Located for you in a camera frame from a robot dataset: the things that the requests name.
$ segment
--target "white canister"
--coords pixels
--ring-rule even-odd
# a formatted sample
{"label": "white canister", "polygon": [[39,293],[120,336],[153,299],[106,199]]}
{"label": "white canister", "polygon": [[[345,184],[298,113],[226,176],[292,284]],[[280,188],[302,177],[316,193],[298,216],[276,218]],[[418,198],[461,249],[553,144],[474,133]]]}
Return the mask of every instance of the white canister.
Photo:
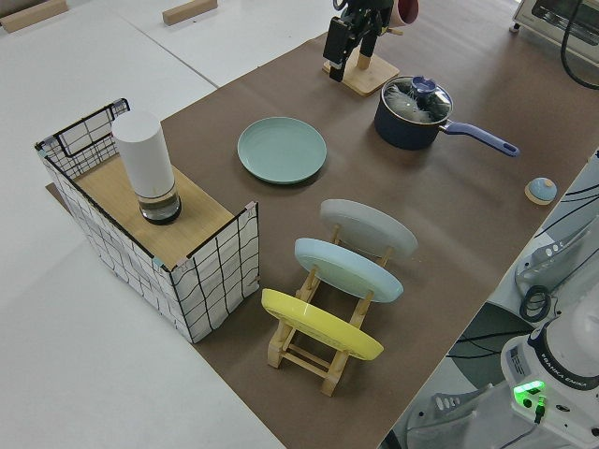
{"label": "white canister", "polygon": [[177,218],[181,200],[160,121],[149,112],[130,110],[114,120],[112,136],[141,214],[158,225]]}

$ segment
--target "toaster oven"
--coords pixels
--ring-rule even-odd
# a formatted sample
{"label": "toaster oven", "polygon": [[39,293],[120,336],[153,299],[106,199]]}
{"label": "toaster oven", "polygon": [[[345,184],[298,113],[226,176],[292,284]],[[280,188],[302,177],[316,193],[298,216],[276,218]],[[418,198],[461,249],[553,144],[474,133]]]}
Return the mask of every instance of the toaster oven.
{"label": "toaster oven", "polygon": [[[522,0],[514,15],[513,31],[520,26],[562,45],[563,32],[577,0]],[[567,49],[599,65],[599,0],[584,0],[568,37]]]}

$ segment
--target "storage basket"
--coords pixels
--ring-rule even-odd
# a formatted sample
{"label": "storage basket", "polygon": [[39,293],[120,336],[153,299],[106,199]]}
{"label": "storage basket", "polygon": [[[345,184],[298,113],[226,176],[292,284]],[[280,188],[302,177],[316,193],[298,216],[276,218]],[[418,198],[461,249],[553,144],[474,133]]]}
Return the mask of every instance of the storage basket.
{"label": "storage basket", "polygon": [[258,289],[258,206],[250,203],[168,268],[76,181],[118,157],[110,128],[128,110],[119,99],[41,140],[37,153],[100,259],[195,343]]}

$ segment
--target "navy blue saucepan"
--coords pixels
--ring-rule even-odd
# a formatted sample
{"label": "navy blue saucepan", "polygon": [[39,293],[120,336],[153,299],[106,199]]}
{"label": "navy blue saucepan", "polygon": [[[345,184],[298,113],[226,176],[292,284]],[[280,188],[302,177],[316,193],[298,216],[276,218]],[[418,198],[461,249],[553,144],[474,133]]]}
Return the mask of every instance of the navy blue saucepan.
{"label": "navy blue saucepan", "polygon": [[388,143],[405,150],[426,148],[443,131],[470,136],[508,156],[519,155],[516,146],[483,129],[448,120],[452,109],[451,97],[433,80],[397,77],[381,89],[374,127]]}

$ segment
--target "green light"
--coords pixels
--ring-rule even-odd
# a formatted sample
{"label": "green light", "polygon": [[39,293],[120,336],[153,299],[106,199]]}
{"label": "green light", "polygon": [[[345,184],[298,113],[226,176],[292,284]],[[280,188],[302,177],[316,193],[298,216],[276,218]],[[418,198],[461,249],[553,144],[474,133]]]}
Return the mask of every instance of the green light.
{"label": "green light", "polygon": [[514,387],[514,398],[516,398],[516,402],[519,404],[524,404],[524,399],[527,398],[529,394],[535,395],[541,390],[545,389],[545,383],[542,381],[532,381],[527,384],[522,384]]}
{"label": "green light", "polygon": [[531,390],[542,390],[545,388],[545,383],[542,381],[532,381],[524,385],[519,385],[514,388],[514,394],[518,395]]}

